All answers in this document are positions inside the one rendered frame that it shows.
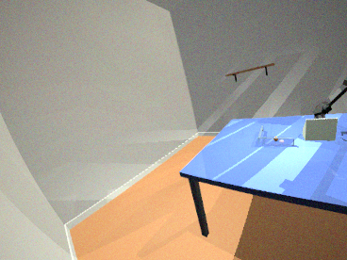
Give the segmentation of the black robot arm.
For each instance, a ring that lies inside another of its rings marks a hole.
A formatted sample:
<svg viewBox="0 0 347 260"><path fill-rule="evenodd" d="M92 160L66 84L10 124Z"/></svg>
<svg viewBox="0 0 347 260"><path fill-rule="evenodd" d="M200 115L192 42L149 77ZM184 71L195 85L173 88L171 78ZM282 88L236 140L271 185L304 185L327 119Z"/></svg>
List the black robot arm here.
<svg viewBox="0 0 347 260"><path fill-rule="evenodd" d="M347 91L347 77L344 79L344 82L340 88L338 88L334 94L332 94L327 101L324 101L323 103L320 103L317 105L317 107L314 109L313 119L322 119L325 118L325 114L328 114L329 111L332 110L331 105L339 99L345 92Z"/></svg>

